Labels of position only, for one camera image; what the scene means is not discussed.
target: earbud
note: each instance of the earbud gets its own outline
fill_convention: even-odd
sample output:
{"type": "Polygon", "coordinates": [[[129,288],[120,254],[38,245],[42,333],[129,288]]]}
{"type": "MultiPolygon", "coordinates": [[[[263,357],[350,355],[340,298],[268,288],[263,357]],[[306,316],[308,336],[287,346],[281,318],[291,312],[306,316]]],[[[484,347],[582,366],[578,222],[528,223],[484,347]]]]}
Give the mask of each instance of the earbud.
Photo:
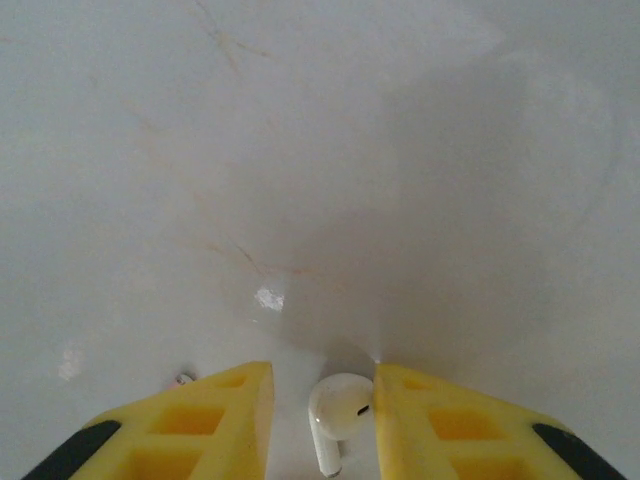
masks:
{"type": "Polygon", "coordinates": [[[353,437],[373,411],[373,382],[353,373],[331,375],[309,398],[309,424],[318,466],[325,477],[342,470],[338,441],[353,437]]]}

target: white marble surface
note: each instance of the white marble surface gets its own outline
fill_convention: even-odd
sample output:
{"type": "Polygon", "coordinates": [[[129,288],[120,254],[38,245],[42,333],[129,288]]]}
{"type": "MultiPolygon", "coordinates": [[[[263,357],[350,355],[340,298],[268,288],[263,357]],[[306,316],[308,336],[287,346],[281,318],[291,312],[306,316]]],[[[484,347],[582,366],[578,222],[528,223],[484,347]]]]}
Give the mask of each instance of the white marble surface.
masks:
{"type": "Polygon", "coordinates": [[[308,392],[379,360],[640,476],[639,8],[2,2],[0,477],[252,359],[270,479],[321,478],[308,392]]]}

